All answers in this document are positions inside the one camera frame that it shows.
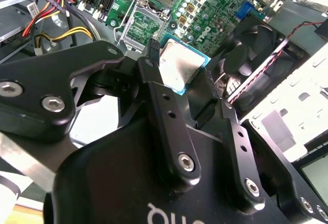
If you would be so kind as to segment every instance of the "red wire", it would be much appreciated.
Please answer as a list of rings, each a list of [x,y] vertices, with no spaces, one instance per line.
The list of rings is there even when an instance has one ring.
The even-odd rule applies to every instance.
[[[293,29],[293,31],[289,34],[288,36],[288,39],[290,39],[293,34],[302,26],[309,26],[309,25],[315,25],[315,24],[322,24],[324,22],[316,22],[316,23],[302,23],[300,25],[298,25],[296,28]],[[277,60],[277,58],[282,54],[283,52],[283,49],[281,49],[277,55],[275,55],[269,62],[268,64],[257,74],[253,77],[253,79],[251,79],[251,81],[244,87],[240,90],[240,92],[230,101],[230,104],[233,104],[234,101],[236,101],[237,98],[239,98],[241,96],[241,94],[262,74],[264,73],[268,67],[271,66],[271,64],[274,63],[275,60]]]
[[[52,8],[51,10],[49,10],[49,11],[47,11],[47,12],[44,12],[42,15],[38,16],[38,18],[41,18],[41,17],[43,17],[43,16],[49,14],[49,13],[52,12],[54,9],[55,9],[55,8]],[[27,26],[27,28],[24,30],[24,33],[22,34],[23,37],[30,33],[30,31],[31,31],[30,28],[31,28],[31,26],[34,24],[34,21],[36,21],[36,17],[30,22],[30,24],[29,24],[29,25]]]

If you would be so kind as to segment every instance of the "screw hole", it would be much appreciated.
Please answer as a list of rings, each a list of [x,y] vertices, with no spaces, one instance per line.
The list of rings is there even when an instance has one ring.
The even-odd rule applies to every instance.
[[[123,86],[122,86],[122,92],[127,91],[129,88],[130,88],[129,83],[125,83],[125,84],[123,84]]]
[[[108,50],[110,53],[114,54],[114,55],[117,55],[117,54],[118,54],[118,52],[117,52],[116,50],[114,50],[113,48],[107,47],[107,50]]]
[[[257,188],[256,188],[256,186],[254,186],[254,185],[250,185],[250,188],[251,188],[253,191],[257,191]]]
[[[247,149],[246,149],[245,146],[240,146],[240,147],[241,147],[241,149],[242,149],[243,151],[247,152]]]
[[[165,100],[170,100],[170,97],[167,96],[166,94],[163,94],[163,98],[164,98]]]
[[[182,159],[182,162],[186,166],[190,166],[190,164],[191,164],[187,158]]]
[[[176,118],[176,114],[173,113],[172,111],[169,111],[168,114],[171,118]]]

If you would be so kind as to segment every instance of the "green circuit board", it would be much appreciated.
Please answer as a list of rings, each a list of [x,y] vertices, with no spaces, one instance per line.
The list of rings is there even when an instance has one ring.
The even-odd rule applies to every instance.
[[[241,5],[252,0],[150,0],[158,10],[170,9],[170,20],[165,23],[159,41],[171,33],[198,51],[212,57],[220,43],[239,23],[235,16]],[[105,22],[110,26],[121,23],[133,0],[115,0]],[[147,38],[157,29],[156,22],[138,14],[127,36],[146,45]]]
[[[134,14],[134,21],[128,31],[128,37],[146,45],[149,38],[159,30],[159,24],[140,12]]]

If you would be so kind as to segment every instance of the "black wire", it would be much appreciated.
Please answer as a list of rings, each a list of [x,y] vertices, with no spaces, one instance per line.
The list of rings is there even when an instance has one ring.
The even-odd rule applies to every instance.
[[[66,1],[65,1],[64,8],[66,10],[68,10],[71,14],[75,15],[87,27],[87,29],[90,31],[90,33],[92,35],[93,41],[96,41],[96,37],[95,37],[93,31],[90,29],[89,24],[87,23],[87,19],[82,14],[80,14],[78,11],[73,9],[73,7],[71,7],[70,4],[68,4]]]
[[[72,17],[71,16],[67,16],[66,18],[67,18],[68,28],[69,29],[72,29],[73,28],[73,26],[72,26]],[[72,36],[72,44],[71,44],[71,47],[77,46],[75,34],[72,34],[71,36]]]
[[[47,41],[49,41],[46,37],[44,37],[42,34],[37,34],[36,36],[34,36],[34,46],[36,47],[36,38],[37,37],[43,37],[43,38],[45,38]]]
[[[301,25],[303,25],[304,23],[312,23],[312,22],[303,21],[303,22],[301,23]]]

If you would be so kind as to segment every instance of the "black bracket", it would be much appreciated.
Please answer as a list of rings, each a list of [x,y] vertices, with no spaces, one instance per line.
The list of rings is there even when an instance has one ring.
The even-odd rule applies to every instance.
[[[265,206],[263,188],[247,131],[238,124],[235,109],[220,99],[212,75],[201,70],[187,90],[190,113],[198,129],[215,131],[226,150],[227,192],[235,206],[253,214]]]
[[[141,57],[137,69],[161,177],[176,191],[187,191],[200,181],[200,164],[175,94],[163,85],[157,62]]]
[[[118,48],[99,41],[1,64],[0,81],[15,83],[22,93],[0,96],[0,131],[42,142],[63,138],[75,115],[74,100],[78,100],[90,75],[104,68],[117,68],[123,59]],[[42,101],[50,96],[63,101],[65,108],[61,112],[42,107]]]
[[[278,206],[289,221],[305,223],[316,219],[328,223],[325,214],[328,213],[327,206],[285,158],[268,133],[255,127],[249,120],[245,121],[243,126],[247,128],[250,139],[258,151],[255,159],[262,167],[261,171],[268,173],[274,182]]]

